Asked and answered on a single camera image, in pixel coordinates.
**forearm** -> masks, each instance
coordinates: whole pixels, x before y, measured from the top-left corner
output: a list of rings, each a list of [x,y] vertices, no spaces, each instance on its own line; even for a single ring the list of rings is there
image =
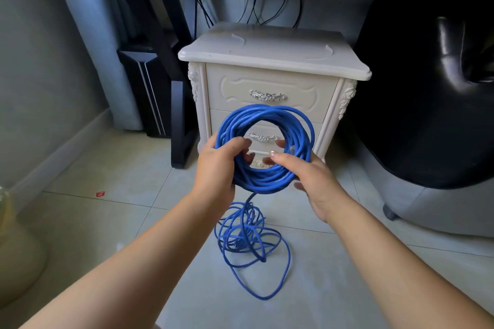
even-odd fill
[[[335,230],[393,328],[492,328],[492,316],[446,281],[365,208],[333,206]]]
[[[228,207],[187,195],[122,251],[51,301],[28,328],[151,328]]]

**hand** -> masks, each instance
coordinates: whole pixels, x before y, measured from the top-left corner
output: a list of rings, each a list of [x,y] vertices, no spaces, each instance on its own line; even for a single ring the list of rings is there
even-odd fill
[[[210,203],[225,206],[226,210],[235,196],[235,185],[232,183],[235,168],[233,158],[242,153],[247,164],[251,164],[255,156],[254,152],[247,154],[251,144],[250,139],[238,136],[215,149],[216,133],[213,134],[199,154],[191,193]]]
[[[277,140],[276,145],[283,148],[285,141]],[[297,175],[296,179],[300,182],[295,182],[293,186],[305,191],[312,210],[324,222],[328,222],[333,205],[339,203],[343,198],[349,198],[330,169],[314,152],[311,152],[310,163],[287,153],[272,151],[269,156],[263,159],[264,164],[276,163]]]

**drawer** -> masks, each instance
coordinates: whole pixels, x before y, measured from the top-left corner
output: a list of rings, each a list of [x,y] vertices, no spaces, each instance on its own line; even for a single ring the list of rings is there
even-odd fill
[[[212,130],[213,134],[219,130],[221,123],[223,122],[224,119],[226,119],[226,117],[230,113],[231,112],[218,111],[215,109],[210,110],[211,130]],[[307,127],[307,124],[305,124],[305,121],[302,121],[302,125],[304,126],[304,129],[310,138],[309,128]],[[321,131],[322,125],[323,124],[312,123],[312,126],[314,127],[314,133],[315,133],[316,139],[317,139],[317,136],[319,135],[319,132]],[[268,121],[260,121],[247,131],[247,134],[245,135],[245,137],[252,139],[252,145],[250,146],[251,150],[264,151],[264,152],[283,151],[283,149],[278,147],[275,144],[275,142],[259,142],[259,141],[254,140],[254,138],[249,136],[249,132],[255,133],[257,135],[263,135],[263,136],[273,136],[273,135],[279,136],[282,139],[283,134],[281,134],[281,131],[280,131],[280,129],[278,129],[277,126],[269,123]]]
[[[302,111],[309,120],[322,123],[338,78],[251,68],[225,64],[206,64],[209,107],[234,111],[247,104],[288,105]],[[265,94],[284,94],[280,101],[261,101],[250,95],[251,90]]]

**person's left hand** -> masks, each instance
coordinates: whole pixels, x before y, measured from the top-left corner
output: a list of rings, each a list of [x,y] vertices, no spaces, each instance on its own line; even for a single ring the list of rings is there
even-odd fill
[[[216,133],[208,139],[197,161],[196,179],[191,193],[211,203],[226,208],[235,196],[233,158],[242,153],[247,164],[251,164],[255,153],[247,154],[252,144],[250,139],[238,136],[215,149]]]

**white nightstand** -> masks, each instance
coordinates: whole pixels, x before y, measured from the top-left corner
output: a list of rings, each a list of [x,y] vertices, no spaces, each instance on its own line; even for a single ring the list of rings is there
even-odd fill
[[[322,30],[219,23],[178,57],[189,62],[199,150],[230,112],[265,103],[305,113],[316,132],[314,152],[324,158],[357,81],[371,77],[341,33]],[[283,136],[273,124],[259,122],[246,136],[254,166],[263,167],[269,151],[281,151],[274,141]]]

